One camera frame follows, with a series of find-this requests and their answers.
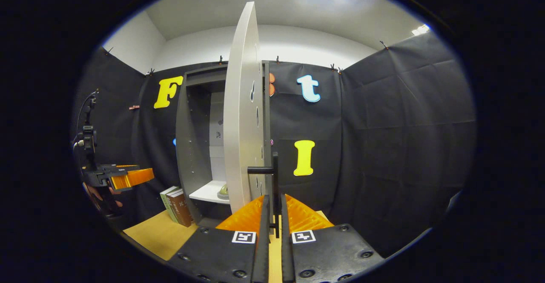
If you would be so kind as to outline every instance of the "cabinet door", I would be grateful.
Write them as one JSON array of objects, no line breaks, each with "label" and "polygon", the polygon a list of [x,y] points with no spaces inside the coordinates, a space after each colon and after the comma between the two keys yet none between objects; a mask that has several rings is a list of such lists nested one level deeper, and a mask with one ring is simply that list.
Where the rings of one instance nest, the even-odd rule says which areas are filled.
[{"label": "cabinet door", "polygon": [[224,97],[224,155],[233,213],[266,194],[264,175],[248,175],[263,162],[263,78],[253,2],[240,16],[229,54]]}]

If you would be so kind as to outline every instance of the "wooden table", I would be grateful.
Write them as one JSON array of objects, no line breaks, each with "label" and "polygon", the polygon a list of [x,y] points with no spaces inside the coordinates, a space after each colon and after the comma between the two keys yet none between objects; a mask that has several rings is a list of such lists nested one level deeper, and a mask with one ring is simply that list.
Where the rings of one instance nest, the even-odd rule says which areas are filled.
[{"label": "wooden table", "polygon": [[[317,213],[327,219],[322,211]],[[163,260],[170,260],[196,229],[195,223],[185,227],[173,222],[167,211],[163,211],[123,232]],[[269,237],[269,282],[282,283],[281,238]]]}]

